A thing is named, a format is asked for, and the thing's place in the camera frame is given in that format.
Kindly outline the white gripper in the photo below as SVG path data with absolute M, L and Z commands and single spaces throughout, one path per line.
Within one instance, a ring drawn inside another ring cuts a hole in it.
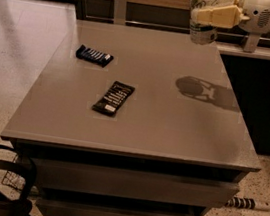
M 199 25 L 233 28 L 238 25 L 246 32 L 270 32 L 270 0 L 241 0 L 241 7 L 236 6 L 240 0 L 218 0 L 229 6 L 206 6 L 191 10 L 191 20 Z

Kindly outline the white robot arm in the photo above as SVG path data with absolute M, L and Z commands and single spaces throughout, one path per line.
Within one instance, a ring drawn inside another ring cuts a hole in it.
M 248 34 L 243 51 L 255 52 L 270 33 L 270 0 L 190 0 L 190 33 L 197 44 L 215 41 L 219 28 L 239 27 Z M 259 152 L 270 153 L 270 60 L 226 58 L 241 108 Z

